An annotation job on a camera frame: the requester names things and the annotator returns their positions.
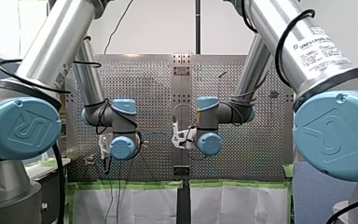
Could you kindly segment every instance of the black pole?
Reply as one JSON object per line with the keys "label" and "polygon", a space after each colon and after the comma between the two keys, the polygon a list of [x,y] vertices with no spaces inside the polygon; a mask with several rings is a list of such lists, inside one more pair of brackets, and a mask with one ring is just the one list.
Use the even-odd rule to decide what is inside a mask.
{"label": "black pole", "polygon": [[196,0],[196,54],[201,54],[201,0]]}

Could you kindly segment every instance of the blue joint cap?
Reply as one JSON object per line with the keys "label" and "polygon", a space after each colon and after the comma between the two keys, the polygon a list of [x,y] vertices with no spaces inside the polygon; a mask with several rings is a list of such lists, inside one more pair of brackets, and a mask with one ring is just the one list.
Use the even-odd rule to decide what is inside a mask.
{"label": "blue joint cap", "polygon": [[126,115],[136,115],[136,103],[132,99],[115,99],[112,108]]}
{"label": "blue joint cap", "polygon": [[249,118],[246,120],[246,122],[251,122],[254,119],[255,119],[255,107],[252,106],[251,116],[249,116]]}
{"label": "blue joint cap", "polygon": [[211,109],[219,105],[219,97],[216,96],[201,96],[197,102],[197,108],[199,111]]}
{"label": "blue joint cap", "polygon": [[206,156],[216,155],[222,149],[222,138],[217,133],[205,133],[200,137],[197,147]]}
{"label": "blue joint cap", "polygon": [[110,155],[118,161],[129,160],[134,153],[135,144],[128,137],[116,137],[110,144]]}
{"label": "blue joint cap", "polygon": [[296,112],[293,134],[299,151],[316,169],[358,182],[358,92],[311,97]]}
{"label": "blue joint cap", "polygon": [[26,160],[49,150],[61,134],[57,109],[34,97],[0,104],[0,159]]}

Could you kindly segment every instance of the perforated metal panel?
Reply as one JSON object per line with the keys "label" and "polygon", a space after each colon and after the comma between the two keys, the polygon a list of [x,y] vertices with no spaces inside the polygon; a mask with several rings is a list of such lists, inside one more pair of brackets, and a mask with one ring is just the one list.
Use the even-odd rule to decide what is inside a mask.
{"label": "perforated metal panel", "polygon": [[[178,155],[177,149],[172,150],[173,93],[179,88],[182,96],[191,95],[194,107],[199,96],[219,95],[222,101],[227,100],[235,91],[245,57],[193,55],[190,80],[179,78],[178,83],[172,79],[173,59],[172,55],[100,55],[96,59],[103,63],[99,73],[105,96],[136,101],[139,130],[150,142],[134,161],[124,162],[121,178],[172,180],[174,164],[188,165],[186,160],[174,156]],[[75,81],[69,79],[67,88],[73,90],[73,95],[67,95],[67,151],[73,159],[70,181],[117,178],[116,161],[112,162],[112,173],[103,174],[98,136],[95,128],[81,122],[83,105]],[[278,97],[270,97],[275,91]],[[282,166],[292,161],[292,100],[292,92],[277,79],[271,67],[257,97],[256,119],[241,127],[220,125],[224,139],[221,153],[203,161],[190,161],[191,178],[282,180]],[[193,113],[192,118],[180,117],[190,121],[194,116]],[[89,161],[94,164],[87,165],[84,159],[92,155],[93,160]],[[190,155],[200,157],[196,150]]]}
{"label": "perforated metal panel", "polygon": [[[200,96],[218,95],[221,101],[228,100],[237,87],[243,63],[243,57],[194,56],[193,106],[197,106]],[[279,93],[277,98],[271,97],[274,92]],[[282,179],[282,165],[291,160],[291,149],[285,149],[285,145],[291,146],[292,141],[292,99],[292,93],[280,82],[271,66],[257,96],[255,120],[240,127],[221,124],[219,132],[223,137],[223,149],[218,156],[192,161],[191,177]],[[200,157],[197,151],[190,155]]]}
{"label": "perforated metal panel", "polygon": [[[134,161],[123,162],[121,178],[172,180],[171,57],[107,55],[97,60],[103,64],[98,71],[105,97],[134,99],[138,109],[138,130],[149,141],[148,148],[142,150]],[[80,120],[83,105],[76,83],[73,97],[73,102],[67,102],[68,116],[73,117],[68,118],[73,121],[68,127],[68,138],[74,140],[68,143],[72,146],[68,154],[74,159],[69,169],[70,181],[117,178],[119,163],[114,160],[112,173],[109,176],[103,174],[98,135],[94,127]],[[92,155],[95,164],[86,164],[84,159]]]}

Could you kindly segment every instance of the ur logo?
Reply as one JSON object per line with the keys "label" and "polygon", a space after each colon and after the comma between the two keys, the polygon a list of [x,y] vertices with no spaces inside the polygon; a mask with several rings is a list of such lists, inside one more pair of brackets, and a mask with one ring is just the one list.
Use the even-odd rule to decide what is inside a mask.
{"label": "ur logo", "polygon": [[326,161],[358,151],[358,135],[338,109],[331,110],[305,125],[304,133],[313,138]]}
{"label": "ur logo", "polygon": [[12,126],[8,139],[33,147],[40,147],[51,126],[51,119],[23,110]]}

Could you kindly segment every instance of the universal robots label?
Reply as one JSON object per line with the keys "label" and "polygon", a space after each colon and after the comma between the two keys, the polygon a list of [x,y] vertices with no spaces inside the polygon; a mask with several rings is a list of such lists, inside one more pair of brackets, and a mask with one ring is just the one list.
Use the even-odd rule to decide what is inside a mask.
{"label": "universal robots label", "polygon": [[293,45],[293,50],[303,69],[309,72],[320,72],[329,64],[350,63],[328,35],[304,38]]}

